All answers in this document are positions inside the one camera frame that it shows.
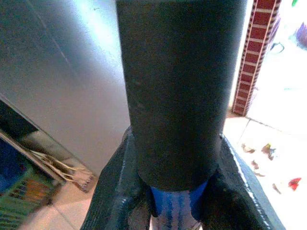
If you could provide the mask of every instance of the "blue object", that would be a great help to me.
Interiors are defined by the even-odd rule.
[[[153,230],[194,229],[201,219],[202,193],[207,182],[192,191],[165,192],[151,187],[156,217]]]
[[[19,152],[0,139],[0,193],[11,187],[23,173]]]

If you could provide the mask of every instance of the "white floor tile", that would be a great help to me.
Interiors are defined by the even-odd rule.
[[[280,139],[281,134],[282,133],[276,129],[250,120],[239,141],[239,145],[245,143],[249,147],[259,150],[267,143],[276,143]]]
[[[53,206],[78,230],[87,214],[93,192],[94,188],[89,193],[84,193],[73,184],[67,183],[54,198]]]
[[[54,207],[43,207],[19,230],[74,230]]]
[[[228,117],[225,120],[223,133],[229,140],[233,147],[236,147],[237,143],[242,136],[249,119],[246,117]]]

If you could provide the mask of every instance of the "gray metal panel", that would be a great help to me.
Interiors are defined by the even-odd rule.
[[[0,97],[99,174],[130,124],[115,1],[1,4]]]

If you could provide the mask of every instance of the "tiled floor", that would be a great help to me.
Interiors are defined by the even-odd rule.
[[[93,196],[94,188],[83,193],[67,183],[53,198],[53,204],[42,207],[28,218],[20,230],[79,230]]]
[[[258,177],[268,199],[287,230],[304,229],[305,210],[307,207],[304,194],[307,191],[304,169],[303,142],[268,126],[245,117],[227,114],[224,134],[237,149],[239,155],[251,166],[255,160],[259,164]],[[245,153],[242,143],[254,148],[252,154]],[[269,160],[261,152],[262,147],[271,143],[277,148],[277,157]],[[299,187],[292,191],[287,187],[290,179],[302,177]],[[281,190],[278,194],[273,188],[275,183]],[[85,194],[74,185],[65,185],[54,198],[53,205],[43,207],[29,218],[21,230],[78,230],[87,213],[93,191]]]

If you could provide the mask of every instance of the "black cylindrical tube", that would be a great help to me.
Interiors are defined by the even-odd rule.
[[[118,24],[140,177],[165,191],[217,165],[245,3],[119,0]]]

